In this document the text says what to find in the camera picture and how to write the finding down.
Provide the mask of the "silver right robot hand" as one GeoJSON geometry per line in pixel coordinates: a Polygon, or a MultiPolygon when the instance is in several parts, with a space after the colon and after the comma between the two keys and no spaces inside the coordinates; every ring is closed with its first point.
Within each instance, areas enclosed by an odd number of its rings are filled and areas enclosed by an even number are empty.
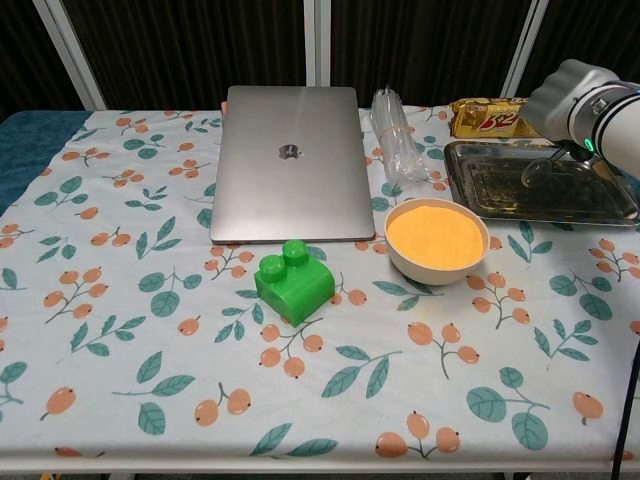
{"type": "Polygon", "coordinates": [[[531,93],[520,117],[574,157],[597,154],[620,167],[630,151],[613,128],[610,111],[626,93],[612,71],[568,59],[531,93]]]}

